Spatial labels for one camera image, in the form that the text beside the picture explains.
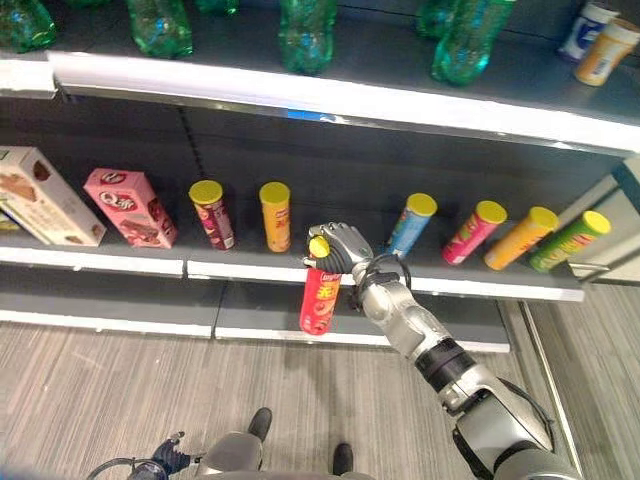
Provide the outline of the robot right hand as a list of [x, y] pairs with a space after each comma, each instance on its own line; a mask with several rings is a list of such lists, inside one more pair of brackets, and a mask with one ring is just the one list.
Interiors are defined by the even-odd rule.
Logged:
[[359, 285], [366, 268], [374, 259], [374, 252], [359, 230], [343, 222], [329, 222], [309, 228], [308, 240], [324, 238], [329, 245], [329, 255], [315, 258], [311, 255], [302, 263], [330, 274], [350, 274], [354, 284]]

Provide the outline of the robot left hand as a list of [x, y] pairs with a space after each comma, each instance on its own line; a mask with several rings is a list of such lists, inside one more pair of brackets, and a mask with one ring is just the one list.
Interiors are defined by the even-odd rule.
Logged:
[[184, 431], [172, 434], [152, 454], [151, 459], [164, 469], [167, 476], [176, 474], [193, 464], [199, 464], [205, 456], [204, 452], [185, 454], [179, 451], [178, 444], [184, 436]]

